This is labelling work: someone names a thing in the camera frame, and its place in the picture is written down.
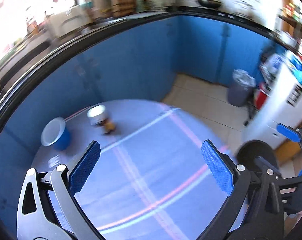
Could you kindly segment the blue plastic cup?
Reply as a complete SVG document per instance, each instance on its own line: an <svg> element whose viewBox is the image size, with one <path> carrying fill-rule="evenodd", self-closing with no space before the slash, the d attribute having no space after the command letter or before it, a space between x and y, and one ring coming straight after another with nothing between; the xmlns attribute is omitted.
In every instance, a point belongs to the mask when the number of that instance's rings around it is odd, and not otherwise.
<svg viewBox="0 0 302 240"><path fill-rule="evenodd" d="M52 119L41 133L41 144L44 147L53 146L57 151L66 150L71 143L71 133L62 117Z"/></svg>

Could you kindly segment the brown medicine bottle white cap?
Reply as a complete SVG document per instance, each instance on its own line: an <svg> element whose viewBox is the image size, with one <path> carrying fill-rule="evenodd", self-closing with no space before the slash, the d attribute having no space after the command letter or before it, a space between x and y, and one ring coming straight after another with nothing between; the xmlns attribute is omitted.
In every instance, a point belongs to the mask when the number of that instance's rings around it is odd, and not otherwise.
<svg viewBox="0 0 302 240"><path fill-rule="evenodd" d="M87 117L92 126L98 126L104 134L110 134L115 130L115 124L111 121L105 105L91 107L87 112Z"/></svg>

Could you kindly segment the black trash bin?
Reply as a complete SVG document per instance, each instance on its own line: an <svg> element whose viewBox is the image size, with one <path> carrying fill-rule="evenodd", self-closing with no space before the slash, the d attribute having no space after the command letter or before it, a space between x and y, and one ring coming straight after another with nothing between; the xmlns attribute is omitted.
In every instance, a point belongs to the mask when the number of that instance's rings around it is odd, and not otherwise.
<svg viewBox="0 0 302 240"><path fill-rule="evenodd" d="M239 164L244 165L250 171L260 172L259 166L254 162L257 157L262 157L276 169L279 168L278 161L272 147L263 141L248 141L244 143L236 153L236 159Z"/></svg>

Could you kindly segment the grey trash bin with bag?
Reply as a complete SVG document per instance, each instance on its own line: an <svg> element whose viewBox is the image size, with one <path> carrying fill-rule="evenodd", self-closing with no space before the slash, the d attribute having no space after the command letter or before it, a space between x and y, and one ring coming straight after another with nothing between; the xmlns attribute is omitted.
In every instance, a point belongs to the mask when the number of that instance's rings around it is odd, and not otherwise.
<svg viewBox="0 0 302 240"><path fill-rule="evenodd" d="M235 69L228 89L227 100L233 106L242 107L256 87L256 80L243 69Z"/></svg>

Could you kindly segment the white cylindrical appliance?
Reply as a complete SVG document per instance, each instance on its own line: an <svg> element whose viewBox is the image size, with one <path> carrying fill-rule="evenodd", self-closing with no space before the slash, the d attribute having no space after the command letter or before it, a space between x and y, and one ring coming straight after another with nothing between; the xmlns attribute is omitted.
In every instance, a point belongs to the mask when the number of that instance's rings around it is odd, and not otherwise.
<svg viewBox="0 0 302 240"><path fill-rule="evenodd" d="M282 57L275 83L271 88L271 94L253 120L243 130L242 142L260 140L275 150L286 140L286 137L277 132L277 125L284 124L291 128L297 128L301 124L302 85L287 66L286 58L290 54L294 53L288 50Z"/></svg>

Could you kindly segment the blue wet wipes pack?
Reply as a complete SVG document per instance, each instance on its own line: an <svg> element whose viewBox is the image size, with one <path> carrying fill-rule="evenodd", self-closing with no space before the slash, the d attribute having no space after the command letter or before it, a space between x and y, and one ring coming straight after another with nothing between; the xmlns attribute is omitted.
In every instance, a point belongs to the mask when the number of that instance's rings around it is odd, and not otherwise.
<svg viewBox="0 0 302 240"><path fill-rule="evenodd" d="M295 54L287 56L287 66L291 70L294 77L302 85L302 60Z"/></svg>

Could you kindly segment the blue checked tablecloth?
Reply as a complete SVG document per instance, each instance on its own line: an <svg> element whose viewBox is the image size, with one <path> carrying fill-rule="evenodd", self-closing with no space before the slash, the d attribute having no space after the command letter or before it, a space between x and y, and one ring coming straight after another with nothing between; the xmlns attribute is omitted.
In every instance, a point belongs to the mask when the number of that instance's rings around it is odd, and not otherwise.
<svg viewBox="0 0 302 240"><path fill-rule="evenodd" d="M99 142L101 156L75 195L86 216L106 239L196 239L214 218L226 194L201 154L211 140L227 144L206 124L180 108L147 100L105 103L115 130L104 134L87 112L66 120L70 146L40 147L33 160L50 171Z"/></svg>

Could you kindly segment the black wok with lid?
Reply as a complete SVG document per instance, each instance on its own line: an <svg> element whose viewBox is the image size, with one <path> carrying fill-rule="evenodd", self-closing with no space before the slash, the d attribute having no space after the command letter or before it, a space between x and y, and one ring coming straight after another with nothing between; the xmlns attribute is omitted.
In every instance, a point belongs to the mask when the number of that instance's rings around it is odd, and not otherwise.
<svg viewBox="0 0 302 240"><path fill-rule="evenodd" d="M196 0L199 5L210 9L219 9L222 6L220 0Z"/></svg>

